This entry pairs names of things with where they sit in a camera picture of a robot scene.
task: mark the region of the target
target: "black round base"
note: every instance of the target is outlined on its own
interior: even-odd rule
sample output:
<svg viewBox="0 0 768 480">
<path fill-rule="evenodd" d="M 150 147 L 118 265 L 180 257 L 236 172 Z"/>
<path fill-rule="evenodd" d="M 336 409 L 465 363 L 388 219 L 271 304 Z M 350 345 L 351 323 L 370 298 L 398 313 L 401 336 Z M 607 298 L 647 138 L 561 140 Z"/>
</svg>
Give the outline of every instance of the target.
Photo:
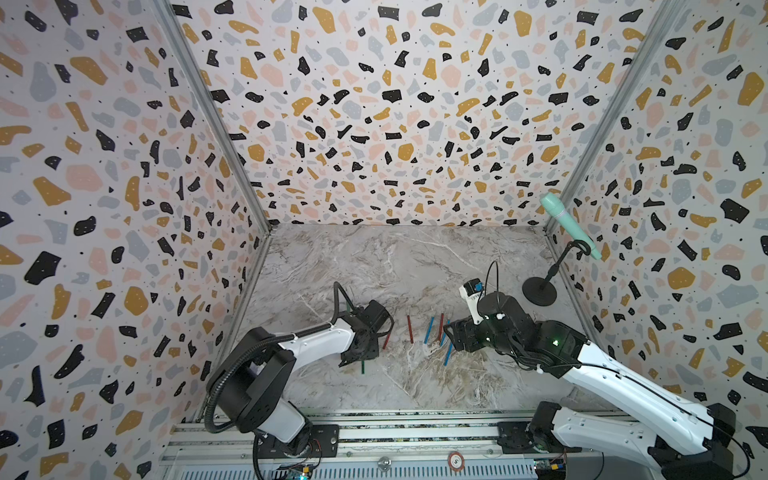
<svg viewBox="0 0 768 480">
<path fill-rule="evenodd" d="M 543 278 L 532 276 L 523 282 L 523 295 L 529 302 L 539 306 L 550 306 L 558 299 L 558 291 Z"/>
</svg>

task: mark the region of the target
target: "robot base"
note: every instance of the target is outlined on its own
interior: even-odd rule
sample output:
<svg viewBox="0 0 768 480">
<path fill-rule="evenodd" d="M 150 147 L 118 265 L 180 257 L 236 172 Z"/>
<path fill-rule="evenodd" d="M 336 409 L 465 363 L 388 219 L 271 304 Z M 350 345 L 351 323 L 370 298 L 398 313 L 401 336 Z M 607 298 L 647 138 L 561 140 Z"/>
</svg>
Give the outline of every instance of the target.
<svg viewBox="0 0 768 480">
<path fill-rule="evenodd" d="M 266 438 L 257 435 L 254 441 L 258 441 L 259 438 L 261 438 L 263 442 L 261 445 L 259 445 L 259 458 L 285 458 L 298 462 L 307 456 L 309 456 L 310 459 L 319 457 L 335 457 L 336 452 L 339 449 L 339 426 L 312 425 L 309 442 L 309 446 L 311 447 L 312 451 L 309 455 L 307 455 L 305 452 L 301 453 L 298 458 L 289 456 L 287 453 L 289 451 L 287 445 L 272 435 L 267 435 Z"/>
</svg>

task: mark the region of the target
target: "wire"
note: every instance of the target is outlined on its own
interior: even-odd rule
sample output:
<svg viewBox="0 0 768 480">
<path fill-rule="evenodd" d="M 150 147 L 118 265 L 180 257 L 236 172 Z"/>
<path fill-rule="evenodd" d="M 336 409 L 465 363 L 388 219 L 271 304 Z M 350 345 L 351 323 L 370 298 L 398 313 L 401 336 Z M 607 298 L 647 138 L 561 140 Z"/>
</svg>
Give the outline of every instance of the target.
<svg viewBox="0 0 768 480">
<path fill-rule="evenodd" d="M 600 454 L 603 455 L 603 462 L 602 462 L 602 465 L 600 465 L 600 471 L 598 472 L 597 475 L 594 476 L 592 480 L 598 480 L 600 475 L 602 475 L 603 473 L 603 468 L 605 468 L 605 454 L 603 452 L 600 452 Z"/>
</svg>

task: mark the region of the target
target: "black cable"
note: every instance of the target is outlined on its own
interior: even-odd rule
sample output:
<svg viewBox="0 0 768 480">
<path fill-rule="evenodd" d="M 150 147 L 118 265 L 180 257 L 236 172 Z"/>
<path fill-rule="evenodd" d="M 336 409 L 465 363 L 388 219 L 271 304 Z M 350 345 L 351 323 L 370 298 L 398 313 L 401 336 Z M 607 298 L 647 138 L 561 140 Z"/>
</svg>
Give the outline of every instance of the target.
<svg viewBox="0 0 768 480">
<path fill-rule="evenodd" d="M 603 452 L 600 452 L 600 454 L 603 455 L 603 464 L 600 465 L 600 471 L 598 472 L 597 475 L 594 476 L 594 478 L 592 480 L 598 480 L 600 475 L 602 475 L 602 473 L 603 473 L 603 468 L 605 468 L 605 454 Z"/>
<path fill-rule="evenodd" d="M 208 393 L 208 399 L 205 405 L 205 413 L 203 414 L 205 429 L 208 432 L 221 433 L 224 430 L 234 425 L 233 420 L 222 423 L 220 425 L 216 425 L 214 423 L 216 405 L 218 404 L 219 397 L 221 397 L 221 393 L 224 390 L 224 385 L 227 384 L 227 381 L 232 377 L 232 375 L 234 375 L 235 372 L 237 372 L 237 370 L 239 370 L 241 366 L 245 365 L 247 362 L 250 362 L 256 356 L 256 354 L 260 353 L 269 345 L 273 345 L 275 343 L 287 342 L 288 340 L 292 340 L 293 338 L 294 338 L 294 335 L 273 336 L 258 342 L 256 345 L 251 346 L 248 350 L 243 352 L 242 355 L 237 357 L 237 359 L 234 361 L 232 366 L 216 380 L 216 382 L 214 383 L 214 386 L 211 387 L 210 389 L 210 393 Z"/>
<path fill-rule="evenodd" d="M 259 436 L 253 437 L 253 471 L 256 472 L 256 478 L 258 480 L 264 480 L 261 475 L 261 468 L 259 468 Z"/>
</svg>

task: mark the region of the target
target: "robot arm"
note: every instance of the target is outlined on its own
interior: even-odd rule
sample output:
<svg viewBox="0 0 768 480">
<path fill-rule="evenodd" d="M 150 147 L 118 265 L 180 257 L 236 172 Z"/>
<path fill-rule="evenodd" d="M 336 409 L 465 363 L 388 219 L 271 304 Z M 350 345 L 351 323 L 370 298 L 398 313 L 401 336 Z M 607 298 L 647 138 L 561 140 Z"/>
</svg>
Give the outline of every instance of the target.
<svg viewBox="0 0 768 480">
<path fill-rule="evenodd" d="M 467 282 L 474 285 L 479 280 Z M 563 323 L 534 323 L 517 300 L 490 293 L 470 303 L 472 317 L 444 327 L 456 350 L 491 347 L 523 369 L 565 379 L 608 400 L 638 422 L 619 422 L 542 402 L 528 427 L 538 449 L 586 447 L 648 465 L 665 478 L 733 478 L 728 444 L 735 414 L 659 387 L 611 358 Z M 481 322 L 474 321 L 475 311 Z"/>
</svg>

